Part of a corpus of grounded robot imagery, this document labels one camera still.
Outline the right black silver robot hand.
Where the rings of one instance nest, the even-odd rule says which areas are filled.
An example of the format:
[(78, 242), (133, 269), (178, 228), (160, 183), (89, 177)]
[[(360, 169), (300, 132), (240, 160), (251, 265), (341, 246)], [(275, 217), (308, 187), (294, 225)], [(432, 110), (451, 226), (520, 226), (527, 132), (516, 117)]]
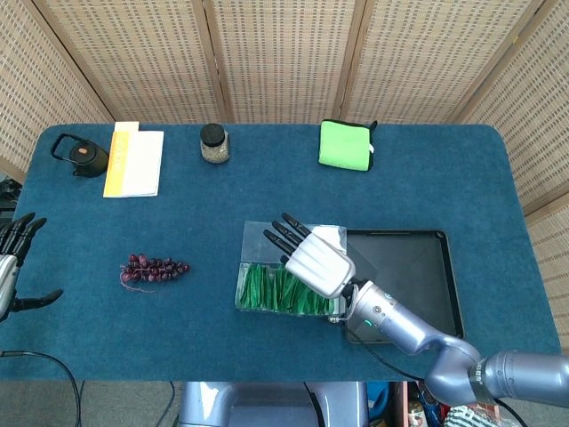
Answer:
[(356, 275), (355, 264), (290, 214), (281, 217), (284, 224), (271, 222), (263, 236), (282, 252), (284, 268), (320, 296), (339, 297)]

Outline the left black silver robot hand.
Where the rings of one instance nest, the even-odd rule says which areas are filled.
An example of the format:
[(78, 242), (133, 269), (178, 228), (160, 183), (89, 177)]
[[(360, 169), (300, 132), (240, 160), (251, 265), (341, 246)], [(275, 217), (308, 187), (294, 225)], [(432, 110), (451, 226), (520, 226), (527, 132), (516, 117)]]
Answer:
[(56, 302), (62, 289), (38, 298), (18, 298), (16, 284), (20, 269), (28, 255), (36, 233), (47, 222), (46, 218), (35, 219), (28, 213), (19, 219), (0, 226), (0, 322), (13, 312), (37, 310)]

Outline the clear box with green contents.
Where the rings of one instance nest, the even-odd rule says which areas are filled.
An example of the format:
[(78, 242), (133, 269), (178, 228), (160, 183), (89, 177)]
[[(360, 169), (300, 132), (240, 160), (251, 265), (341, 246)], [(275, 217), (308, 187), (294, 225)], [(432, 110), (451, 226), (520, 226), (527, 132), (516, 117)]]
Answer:
[[(268, 222), (247, 222), (245, 224), (240, 263), (257, 262), (283, 265), (280, 262), (280, 258), (283, 255), (282, 252), (263, 236), (263, 230), (269, 227), (270, 224)], [(345, 300), (341, 297), (335, 299), (340, 300), (343, 308), (338, 314), (327, 317), (339, 317), (346, 311)]]

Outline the black equipment beside table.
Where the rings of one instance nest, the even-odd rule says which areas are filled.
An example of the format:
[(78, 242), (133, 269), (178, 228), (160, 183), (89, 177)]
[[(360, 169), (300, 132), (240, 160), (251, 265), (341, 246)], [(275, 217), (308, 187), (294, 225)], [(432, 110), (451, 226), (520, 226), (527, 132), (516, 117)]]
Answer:
[(21, 184), (10, 177), (0, 179), (0, 213), (15, 210), (21, 189)]

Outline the black plastic tray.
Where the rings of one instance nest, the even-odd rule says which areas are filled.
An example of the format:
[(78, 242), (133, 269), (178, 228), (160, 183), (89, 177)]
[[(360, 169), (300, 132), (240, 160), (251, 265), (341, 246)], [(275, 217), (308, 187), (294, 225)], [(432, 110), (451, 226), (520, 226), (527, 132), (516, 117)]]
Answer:
[(441, 230), (349, 230), (357, 277), (371, 280), (438, 330), (464, 336), (450, 249)]

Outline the green folded microfibre cloth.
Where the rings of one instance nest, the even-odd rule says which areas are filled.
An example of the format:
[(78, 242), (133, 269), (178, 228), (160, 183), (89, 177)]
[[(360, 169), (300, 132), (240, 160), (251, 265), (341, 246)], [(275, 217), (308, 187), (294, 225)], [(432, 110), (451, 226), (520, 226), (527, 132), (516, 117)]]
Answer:
[(318, 163), (367, 172), (373, 167), (373, 131), (378, 122), (360, 125), (326, 119), (320, 124)]

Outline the blue carpet table cover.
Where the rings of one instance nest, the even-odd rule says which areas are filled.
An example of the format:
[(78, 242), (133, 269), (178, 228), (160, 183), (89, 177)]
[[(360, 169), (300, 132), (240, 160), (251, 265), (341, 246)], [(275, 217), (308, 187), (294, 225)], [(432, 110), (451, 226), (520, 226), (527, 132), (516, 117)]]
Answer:
[[(103, 197), (51, 157), (62, 133), (99, 144), (111, 125), (40, 136), (17, 214), (47, 219), (17, 291), (62, 289), (54, 304), (0, 323), (0, 350), (61, 359), (86, 380), (389, 380), (325, 321), (237, 310), (244, 224), (289, 213), (305, 224), (442, 230), (450, 240), (467, 340), (480, 352), (557, 353), (560, 343), (505, 144), (488, 125), (380, 125), (373, 167), (320, 165), (315, 125), (230, 125), (227, 163), (205, 162), (197, 125), (164, 125), (155, 197)], [(130, 254), (187, 262), (153, 294), (119, 282)]]

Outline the black cast iron teapot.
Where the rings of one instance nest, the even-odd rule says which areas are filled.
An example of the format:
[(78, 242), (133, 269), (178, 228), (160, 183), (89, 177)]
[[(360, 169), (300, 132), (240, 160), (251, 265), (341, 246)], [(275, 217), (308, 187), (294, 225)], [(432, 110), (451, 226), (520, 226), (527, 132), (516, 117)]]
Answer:
[[(57, 148), (65, 139), (75, 142), (67, 157), (57, 153)], [(60, 134), (53, 143), (50, 154), (56, 160), (70, 163), (74, 168), (72, 174), (75, 177), (95, 178), (108, 169), (109, 153), (96, 143), (74, 134)]]

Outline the red grapes bunch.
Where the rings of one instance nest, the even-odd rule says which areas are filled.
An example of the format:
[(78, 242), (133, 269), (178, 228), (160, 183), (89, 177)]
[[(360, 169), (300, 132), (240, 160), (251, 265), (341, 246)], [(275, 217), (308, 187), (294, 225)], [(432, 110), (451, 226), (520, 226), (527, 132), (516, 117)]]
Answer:
[(152, 258), (145, 254), (130, 254), (127, 262), (120, 265), (119, 282), (130, 291), (153, 294), (155, 285), (175, 281), (190, 272), (187, 262), (170, 257)]

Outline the blue-grey robot torso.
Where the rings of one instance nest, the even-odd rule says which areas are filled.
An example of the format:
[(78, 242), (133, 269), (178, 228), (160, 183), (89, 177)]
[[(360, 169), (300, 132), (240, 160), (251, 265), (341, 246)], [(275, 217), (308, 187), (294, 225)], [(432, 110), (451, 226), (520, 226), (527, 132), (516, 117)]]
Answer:
[(187, 382), (176, 427), (368, 427), (362, 382)]

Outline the glass jar with black lid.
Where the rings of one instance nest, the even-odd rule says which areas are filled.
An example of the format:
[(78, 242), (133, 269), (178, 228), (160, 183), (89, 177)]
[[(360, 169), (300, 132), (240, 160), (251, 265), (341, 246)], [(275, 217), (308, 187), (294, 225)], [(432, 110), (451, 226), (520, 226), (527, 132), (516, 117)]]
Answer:
[(222, 164), (229, 160), (229, 134), (219, 124), (209, 123), (200, 130), (200, 149), (202, 158), (212, 164)]

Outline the yellow and white booklet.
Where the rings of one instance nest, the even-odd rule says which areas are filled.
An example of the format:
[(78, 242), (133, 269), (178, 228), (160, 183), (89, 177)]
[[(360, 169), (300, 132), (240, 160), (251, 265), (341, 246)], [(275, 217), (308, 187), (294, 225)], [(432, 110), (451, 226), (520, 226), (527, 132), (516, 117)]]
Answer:
[(155, 197), (163, 144), (162, 131), (114, 132), (103, 197)]

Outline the woven folding screen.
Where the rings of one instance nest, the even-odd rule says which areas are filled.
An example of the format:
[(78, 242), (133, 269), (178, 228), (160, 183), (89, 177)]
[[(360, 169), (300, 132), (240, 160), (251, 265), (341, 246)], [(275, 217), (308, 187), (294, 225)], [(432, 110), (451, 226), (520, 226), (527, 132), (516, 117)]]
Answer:
[(47, 126), (484, 123), (569, 335), (569, 0), (0, 0), (0, 177)]

